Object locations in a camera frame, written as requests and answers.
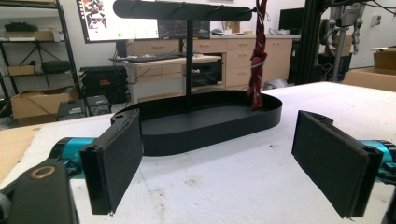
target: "wall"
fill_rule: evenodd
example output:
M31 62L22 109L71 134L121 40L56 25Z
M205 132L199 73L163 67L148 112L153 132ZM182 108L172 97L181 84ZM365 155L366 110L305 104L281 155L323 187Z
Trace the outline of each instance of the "wall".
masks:
M188 2L188 3L200 3L200 4L212 4L212 5L226 5L236 7L249 7L254 8L254 0L174 0L175 2ZM112 62L109 60L115 52L114 43L103 43L103 44L85 44L83 34L81 31L81 25L79 22L79 15L77 10L77 3L73 0L60 0L64 7L64 13L68 26L69 36L72 42L72 48L74 51L74 57L76 61L77 70L84 66L103 66L111 65ZM396 7L394 0L377 0L383 6ZM279 21L279 10L282 8L293 8L303 7L304 0L273 0L267 2L267 12L271 17L271 21L265 21L265 30L268 33L269 28L276 29ZM381 15L381 24L376 27L370 26L370 20L373 15ZM329 17L329 10L326 11L322 18L327 19ZM386 47L396 45L396 21L395 18L384 9L376 7L366 7L363 15L363 26L361 27L361 44L360 52L358 55L354 55L351 62L351 67L364 67L372 66L373 52L370 50L372 47ZM254 31L256 23L256 14L253 14L251 21L241 22L241 31ZM211 29L221 28L219 21L211 22ZM28 82L23 85L24 88L29 89L32 87L32 82Z

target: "black stand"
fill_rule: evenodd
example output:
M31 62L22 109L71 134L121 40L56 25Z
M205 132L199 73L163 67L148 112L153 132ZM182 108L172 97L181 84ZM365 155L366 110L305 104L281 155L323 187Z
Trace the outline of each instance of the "black stand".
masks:
M254 9L201 4L116 1L121 18L187 21L186 95L132 105L139 109L146 156L166 156L206 147L272 128L280 122L282 102L262 95L254 112L245 91L192 94L193 21L249 21Z
M321 13L319 9L320 1L305 0L305 11L303 18L303 30L301 33L301 49L297 62L297 76L295 84L310 83L317 54L318 30Z

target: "cardboard box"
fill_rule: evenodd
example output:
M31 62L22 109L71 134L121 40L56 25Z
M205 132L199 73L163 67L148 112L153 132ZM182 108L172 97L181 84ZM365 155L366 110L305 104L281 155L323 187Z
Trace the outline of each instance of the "cardboard box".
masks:
M5 31L4 37L12 40L12 38L19 37L33 37L39 41L55 41L52 31L33 31L33 32L10 32Z
M374 53L374 68L382 74L396 75L396 52Z
M35 73L35 67L32 65L18 65L8 67L10 76L28 76Z
M42 116L18 119L18 124L20 127L23 127L23 126L30 126L41 123L50 123L55 121L56 121L56 115L42 115Z
M25 91L11 98L12 114L15 119L24 123L31 124L34 119L39 119L39 123L45 120L51 122L56 120L61 102L77 99L78 96L74 87Z
M374 68L352 69L343 84L382 91L396 91L396 76L378 73Z
M335 35L334 36L334 40L332 45L338 49L338 41L340 39L339 35ZM350 54L350 48L352 47L352 35L346 35L346 38L344 39L344 46L343 46L343 51L341 53L341 56L349 56ZM329 50L326 48L324 54L326 56L329 56L330 52Z
M232 34L239 34L241 32L239 21L227 21L227 26L231 29Z

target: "floor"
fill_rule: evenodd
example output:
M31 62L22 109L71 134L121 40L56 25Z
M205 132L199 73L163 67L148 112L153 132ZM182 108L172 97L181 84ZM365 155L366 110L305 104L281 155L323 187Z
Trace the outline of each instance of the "floor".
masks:
M123 104L115 104L111 106L111 112L112 113L117 113L118 111L122 110L123 108L131 105L131 103L123 103ZM6 130L6 129L11 129L11 128L18 128L18 121L16 119L10 118L10 117L5 117L5 118L0 118L0 131Z

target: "white table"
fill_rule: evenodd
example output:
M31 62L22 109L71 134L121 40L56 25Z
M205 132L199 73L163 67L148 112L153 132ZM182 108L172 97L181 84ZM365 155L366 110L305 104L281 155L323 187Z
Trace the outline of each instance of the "white table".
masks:
M220 60L219 56L202 56L193 57L192 63L211 63ZM166 79L158 79L144 82L137 82L136 69L138 68L153 68L170 65L185 65L186 58L170 59L149 63L123 63L128 74L128 90L131 93L132 104L138 103L141 97L154 96L162 93L173 91L185 91L184 77L170 77Z
M283 102L274 128L176 156L144 157L114 215L94 216L72 180L81 223L380 223L393 186L375 183L364 218L341 219L291 155L298 110L325 115L359 140L396 143L396 92L321 82L266 91ZM109 115L44 125L5 182L66 136L98 136Z

